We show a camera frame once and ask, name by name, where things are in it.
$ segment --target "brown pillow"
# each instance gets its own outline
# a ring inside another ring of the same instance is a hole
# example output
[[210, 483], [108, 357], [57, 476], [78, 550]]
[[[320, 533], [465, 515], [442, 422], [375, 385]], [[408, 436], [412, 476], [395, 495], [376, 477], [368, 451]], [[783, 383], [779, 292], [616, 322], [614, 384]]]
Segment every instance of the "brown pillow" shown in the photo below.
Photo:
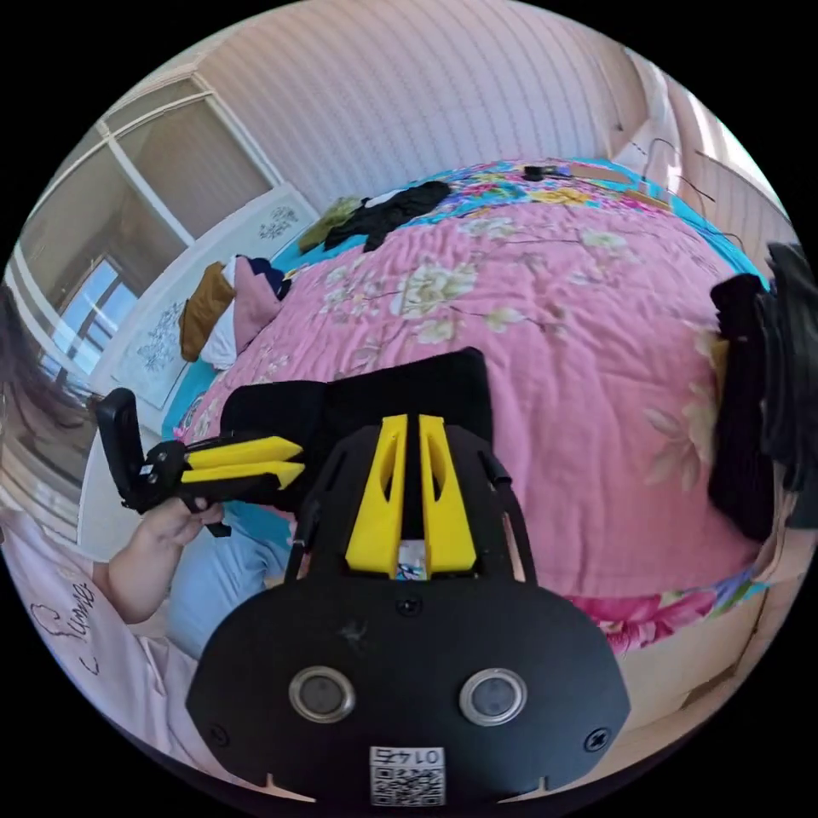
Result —
[[189, 363], [199, 359], [213, 327], [236, 297], [236, 291], [222, 275], [223, 269], [221, 262], [207, 267], [179, 316], [181, 357]]

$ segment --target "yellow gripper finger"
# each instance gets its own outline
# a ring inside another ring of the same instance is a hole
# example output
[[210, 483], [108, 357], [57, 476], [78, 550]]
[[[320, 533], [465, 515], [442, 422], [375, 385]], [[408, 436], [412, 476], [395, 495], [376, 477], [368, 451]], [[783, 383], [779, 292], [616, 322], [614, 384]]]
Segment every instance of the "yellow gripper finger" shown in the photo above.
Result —
[[279, 478], [279, 488], [287, 488], [302, 472], [302, 463], [241, 463], [226, 466], [216, 466], [212, 469], [191, 469], [182, 472], [183, 483], [210, 483], [222, 480], [237, 480], [240, 477], [260, 477], [261, 475], [275, 475]]
[[477, 562], [475, 543], [443, 418], [421, 415], [419, 428], [427, 576], [471, 571]]
[[262, 437], [257, 441], [227, 443], [201, 452], [190, 452], [187, 464], [191, 469], [214, 469], [217, 466], [237, 466], [251, 463], [270, 463], [290, 460], [303, 449], [283, 437]]
[[347, 547], [347, 565], [353, 571], [387, 574], [391, 579], [397, 575], [400, 530], [403, 528], [407, 429], [406, 415], [383, 419], [372, 468]]

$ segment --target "screw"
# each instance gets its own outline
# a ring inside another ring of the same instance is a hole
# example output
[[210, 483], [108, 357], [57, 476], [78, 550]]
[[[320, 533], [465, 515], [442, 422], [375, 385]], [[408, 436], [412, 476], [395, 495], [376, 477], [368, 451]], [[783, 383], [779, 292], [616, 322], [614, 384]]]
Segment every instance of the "screw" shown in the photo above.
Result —
[[586, 752], [599, 752], [603, 747], [608, 745], [611, 738], [611, 731], [608, 728], [600, 727], [594, 730], [587, 739], [585, 739]]
[[210, 726], [210, 740], [217, 747], [226, 747], [230, 743], [230, 736], [221, 724], [212, 724]]
[[419, 596], [406, 596], [397, 601], [395, 610], [401, 616], [418, 616], [423, 610], [423, 600]]

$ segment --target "wire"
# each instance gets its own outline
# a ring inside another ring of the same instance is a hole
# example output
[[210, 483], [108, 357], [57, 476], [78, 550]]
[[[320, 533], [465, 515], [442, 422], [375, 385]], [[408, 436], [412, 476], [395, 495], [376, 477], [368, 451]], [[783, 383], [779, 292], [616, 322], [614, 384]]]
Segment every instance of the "wire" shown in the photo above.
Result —
[[642, 181], [648, 180], [648, 169], [650, 168], [650, 160], [654, 156], [654, 146], [656, 145], [657, 142], [664, 142], [668, 147], [671, 147], [676, 152], [676, 155], [679, 157], [679, 161], [683, 160], [682, 152], [672, 142], [669, 142], [667, 139], [662, 139], [661, 136], [656, 136], [654, 139], [650, 141], [650, 144], [648, 145], [648, 161], [645, 162], [645, 170], [642, 173]]
[[739, 247], [741, 248], [741, 252], [744, 255], [747, 255], [746, 250], [744, 249], [744, 242], [741, 240], [741, 236], [737, 236], [735, 233], [725, 233], [723, 230], [719, 230], [716, 228], [715, 230], [705, 230], [701, 225], [696, 224], [695, 222], [691, 222], [689, 219], [686, 219], [684, 216], [679, 216], [679, 218], [685, 223], [689, 224], [697, 233], [705, 233], [708, 236], [723, 236], [724, 238], [730, 237], [731, 239], [735, 239], [739, 243]]
[[705, 198], [709, 199], [713, 204], [716, 203], [716, 200], [709, 194], [705, 193], [702, 190], [699, 190], [689, 179], [685, 179], [684, 176], [679, 176], [679, 181], [683, 181], [688, 187], [693, 188], [697, 194], [699, 194], [699, 201], [701, 202], [701, 217], [703, 219], [707, 218], [707, 208], [705, 207]]

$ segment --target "pink shirt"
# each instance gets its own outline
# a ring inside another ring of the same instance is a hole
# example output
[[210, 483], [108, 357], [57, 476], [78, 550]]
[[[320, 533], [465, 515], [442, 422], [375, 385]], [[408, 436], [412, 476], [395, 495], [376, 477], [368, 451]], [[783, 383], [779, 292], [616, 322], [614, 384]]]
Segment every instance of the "pink shirt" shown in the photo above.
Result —
[[[40, 637], [85, 698], [131, 735], [233, 784], [185, 708], [194, 660], [166, 639], [138, 637], [91, 581], [93, 563], [51, 542], [26, 514], [0, 509], [9, 566]], [[275, 792], [269, 787], [263, 792]]]

